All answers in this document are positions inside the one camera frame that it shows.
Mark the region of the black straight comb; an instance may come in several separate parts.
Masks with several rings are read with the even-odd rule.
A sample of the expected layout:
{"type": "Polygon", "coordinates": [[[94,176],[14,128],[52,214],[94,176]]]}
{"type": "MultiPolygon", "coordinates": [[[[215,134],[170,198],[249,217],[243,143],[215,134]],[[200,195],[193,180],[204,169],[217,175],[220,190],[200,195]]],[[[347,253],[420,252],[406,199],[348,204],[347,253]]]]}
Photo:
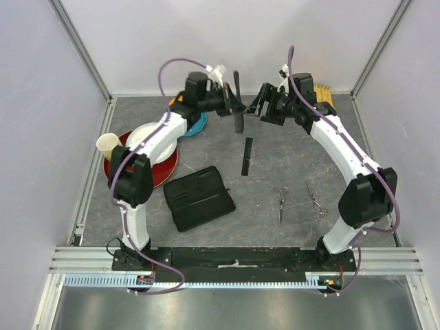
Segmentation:
{"type": "Polygon", "coordinates": [[[242,176],[249,175],[250,160],[251,160],[251,156],[252,156],[252,145],[253,145],[253,139],[250,137],[247,137],[245,139],[245,148],[244,148],[244,152],[243,152],[243,161],[242,161],[242,167],[241,167],[241,175],[242,176]]]}

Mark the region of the silver scissors with black blades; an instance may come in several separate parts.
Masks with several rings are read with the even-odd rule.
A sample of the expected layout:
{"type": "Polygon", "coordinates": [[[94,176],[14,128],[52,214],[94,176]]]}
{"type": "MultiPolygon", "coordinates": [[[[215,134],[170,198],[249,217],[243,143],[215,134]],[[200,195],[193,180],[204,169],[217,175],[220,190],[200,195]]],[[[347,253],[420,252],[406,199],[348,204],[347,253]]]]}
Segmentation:
{"type": "Polygon", "coordinates": [[[283,221],[283,212],[285,207],[285,199],[286,196],[289,194],[289,187],[283,186],[282,188],[275,187],[274,193],[277,195],[279,200],[279,209],[278,209],[278,220],[281,224],[283,221]]]}

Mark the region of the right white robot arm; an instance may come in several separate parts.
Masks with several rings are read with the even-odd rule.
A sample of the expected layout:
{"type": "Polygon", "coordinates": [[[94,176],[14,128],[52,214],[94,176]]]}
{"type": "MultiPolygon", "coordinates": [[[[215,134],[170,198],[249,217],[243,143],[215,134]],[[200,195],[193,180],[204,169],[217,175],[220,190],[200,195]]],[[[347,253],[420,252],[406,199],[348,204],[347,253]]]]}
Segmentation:
{"type": "Polygon", "coordinates": [[[279,86],[262,84],[246,112],[277,125],[294,119],[339,168],[346,183],[338,202],[340,216],[320,238],[314,255],[320,269],[332,270],[355,238],[394,211],[397,173],[372,160],[349,135],[333,106],[317,99],[311,74],[281,76],[279,86]]]}

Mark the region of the black handled comb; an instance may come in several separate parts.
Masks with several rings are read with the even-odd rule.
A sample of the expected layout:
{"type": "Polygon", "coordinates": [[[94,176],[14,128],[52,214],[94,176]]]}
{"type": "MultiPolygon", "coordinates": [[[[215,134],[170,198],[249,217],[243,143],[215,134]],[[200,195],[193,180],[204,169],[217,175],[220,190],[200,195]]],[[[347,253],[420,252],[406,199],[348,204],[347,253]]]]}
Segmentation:
{"type": "Polygon", "coordinates": [[[241,92],[240,92],[240,76],[239,72],[237,70],[233,71],[233,79],[234,79],[234,86],[236,90],[234,101],[234,107],[233,107],[233,114],[234,114],[234,129],[236,133],[243,133],[244,131],[244,119],[243,119],[243,104],[241,102],[241,92]]]}

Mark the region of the black zipper tool case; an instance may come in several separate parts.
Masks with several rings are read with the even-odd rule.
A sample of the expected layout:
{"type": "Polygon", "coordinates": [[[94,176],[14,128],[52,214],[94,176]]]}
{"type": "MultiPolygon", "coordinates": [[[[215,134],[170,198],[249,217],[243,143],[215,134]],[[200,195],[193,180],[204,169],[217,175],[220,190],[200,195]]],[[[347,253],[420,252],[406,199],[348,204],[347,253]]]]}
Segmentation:
{"type": "Polygon", "coordinates": [[[168,182],[164,185],[164,197],[179,232],[192,230],[236,210],[216,166],[168,182]]]}

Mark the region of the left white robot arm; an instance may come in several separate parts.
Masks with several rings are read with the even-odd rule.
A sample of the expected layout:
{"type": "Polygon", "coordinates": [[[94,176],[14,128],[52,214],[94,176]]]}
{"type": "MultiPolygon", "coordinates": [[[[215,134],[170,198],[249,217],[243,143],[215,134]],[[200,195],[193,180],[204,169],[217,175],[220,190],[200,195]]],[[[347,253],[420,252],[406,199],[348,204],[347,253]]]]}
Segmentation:
{"type": "Polygon", "coordinates": [[[150,242],[146,229],[146,202],[153,192],[152,167],[172,142],[177,141],[200,119],[203,112],[214,111],[218,116],[234,116],[236,133],[244,131],[239,73],[233,72],[235,90],[226,82],[213,82],[208,75],[191,72],[184,90],[168,105],[153,131],[133,146],[117,146],[112,150],[108,185],[111,202],[119,207],[122,217],[122,243],[130,249],[127,263],[135,270],[145,270],[151,254],[144,248],[150,242]]]}

